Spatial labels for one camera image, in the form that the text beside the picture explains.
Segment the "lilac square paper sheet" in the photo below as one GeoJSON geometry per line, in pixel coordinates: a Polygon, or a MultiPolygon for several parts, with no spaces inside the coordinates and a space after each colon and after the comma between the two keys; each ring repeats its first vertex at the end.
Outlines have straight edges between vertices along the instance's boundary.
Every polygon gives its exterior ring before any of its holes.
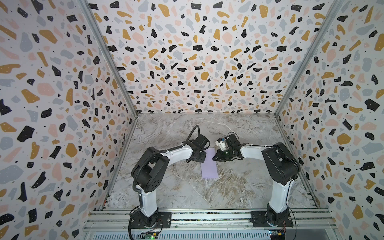
{"type": "Polygon", "coordinates": [[[209,148],[205,150],[206,158],[203,163],[201,163],[201,171],[203,179],[217,179],[219,177],[217,163],[213,161],[215,156],[215,149],[209,148]]]}

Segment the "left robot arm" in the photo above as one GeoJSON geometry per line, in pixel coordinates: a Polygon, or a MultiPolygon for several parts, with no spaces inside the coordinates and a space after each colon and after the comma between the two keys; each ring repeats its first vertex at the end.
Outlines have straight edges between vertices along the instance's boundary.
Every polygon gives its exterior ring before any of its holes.
{"type": "Polygon", "coordinates": [[[149,147],[145,150],[131,172],[133,190],[139,195],[140,213],[150,218],[157,214],[156,190],[160,186],[168,166],[180,161],[203,163],[206,159],[206,150],[211,142],[202,134],[194,140],[187,139],[181,145],[158,150],[149,147]]]}

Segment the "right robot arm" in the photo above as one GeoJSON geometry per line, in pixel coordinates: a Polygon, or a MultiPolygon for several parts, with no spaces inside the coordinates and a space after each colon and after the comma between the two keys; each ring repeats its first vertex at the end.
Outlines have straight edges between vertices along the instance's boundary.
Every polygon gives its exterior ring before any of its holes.
{"type": "Polygon", "coordinates": [[[295,179],[299,177],[300,166],[284,143],[274,145],[252,145],[240,143],[237,135],[231,133],[216,141],[218,147],[213,160],[231,162],[256,159],[263,161],[273,180],[273,192],[268,211],[281,214],[288,208],[287,201],[295,179]]]}

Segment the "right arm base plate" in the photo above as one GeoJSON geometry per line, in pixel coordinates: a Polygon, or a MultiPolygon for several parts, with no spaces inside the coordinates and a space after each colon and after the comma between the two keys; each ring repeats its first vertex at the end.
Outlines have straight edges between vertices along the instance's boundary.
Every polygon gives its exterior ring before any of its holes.
{"type": "Polygon", "coordinates": [[[255,228],[294,226],[293,217],[288,209],[282,213],[275,213],[273,210],[252,211],[250,222],[255,228]]]}

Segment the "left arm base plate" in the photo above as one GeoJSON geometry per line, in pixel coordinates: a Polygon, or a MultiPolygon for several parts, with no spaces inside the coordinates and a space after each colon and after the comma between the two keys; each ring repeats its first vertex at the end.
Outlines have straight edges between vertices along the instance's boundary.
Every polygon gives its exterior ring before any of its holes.
{"type": "Polygon", "coordinates": [[[172,213],[156,211],[150,217],[145,216],[141,211],[131,216],[132,229],[169,229],[171,227],[172,213]]]}

